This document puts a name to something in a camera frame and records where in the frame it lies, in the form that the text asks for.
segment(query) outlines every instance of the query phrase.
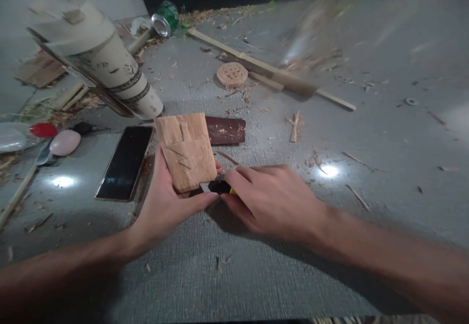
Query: hand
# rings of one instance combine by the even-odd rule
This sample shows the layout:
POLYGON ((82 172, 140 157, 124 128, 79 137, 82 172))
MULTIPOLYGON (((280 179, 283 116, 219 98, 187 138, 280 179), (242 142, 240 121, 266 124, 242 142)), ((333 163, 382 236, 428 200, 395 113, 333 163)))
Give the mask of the hand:
POLYGON ((221 198, 255 233, 306 242, 326 210, 288 165, 238 167, 227 171, 225 180, 238 196, 221 198))
MULTIPOLYGON (((217 161, 216 172, 222 172, 217 161)), ((172 178, 160 145, 155 152, 153 177, 142 210, 130 227, 133 239, 144 251, 153 248, 168 237, 176 227, 190 216, 201 212, 218 198, 213 192, 187 198, 189 193, 178 195, 172 186, 172 178)))

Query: wooden disc with holes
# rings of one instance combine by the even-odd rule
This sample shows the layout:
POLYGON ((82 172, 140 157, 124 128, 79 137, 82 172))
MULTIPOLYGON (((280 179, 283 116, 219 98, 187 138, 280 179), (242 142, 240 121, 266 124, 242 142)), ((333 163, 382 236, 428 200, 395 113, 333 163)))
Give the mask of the wooden disc with holes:
POLYGON ((246 82, 248 70, 240 63, 226 63, 218 68, 216 76, 226 88, 237 88, 246 82))

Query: smartphone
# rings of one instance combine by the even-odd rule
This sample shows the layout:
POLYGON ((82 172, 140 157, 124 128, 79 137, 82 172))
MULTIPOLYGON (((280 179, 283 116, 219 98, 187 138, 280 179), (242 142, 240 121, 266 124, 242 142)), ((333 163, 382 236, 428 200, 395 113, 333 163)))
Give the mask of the smartphone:
POLYGON ((96 199, 132 200, 154 132, 151 126, 126 126, 96 191, 96 199))

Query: carved wood piece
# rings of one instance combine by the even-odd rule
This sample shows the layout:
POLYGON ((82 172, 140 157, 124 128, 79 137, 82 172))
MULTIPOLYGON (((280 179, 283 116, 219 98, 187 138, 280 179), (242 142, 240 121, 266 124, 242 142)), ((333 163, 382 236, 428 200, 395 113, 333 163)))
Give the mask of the carved wood piece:
POLYGON ((226 63, 218 68, 216 76, 226 88, 237 88, 246 82, 248 70, 240 63, 226 63))
POLYGON ((215 158, 204 113, 155 118, 155 126, 177 192, 192 191, 201 182, 215 180, 215 158))

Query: forearm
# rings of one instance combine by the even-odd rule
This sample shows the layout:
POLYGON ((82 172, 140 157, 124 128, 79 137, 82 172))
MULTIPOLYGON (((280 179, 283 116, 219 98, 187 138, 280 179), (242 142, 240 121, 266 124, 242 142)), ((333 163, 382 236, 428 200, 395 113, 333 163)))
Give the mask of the forearm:
POLYGON ((42 254, 0 270, 0 312, 17 313, 68 286, 116 272, 140 256, 130 229, 88 243, 42 254))
POLYGON ((445 247, 388 231, 327 207, 305 246, 367 270, 440 320, 469 317, 469 259, 445 247))

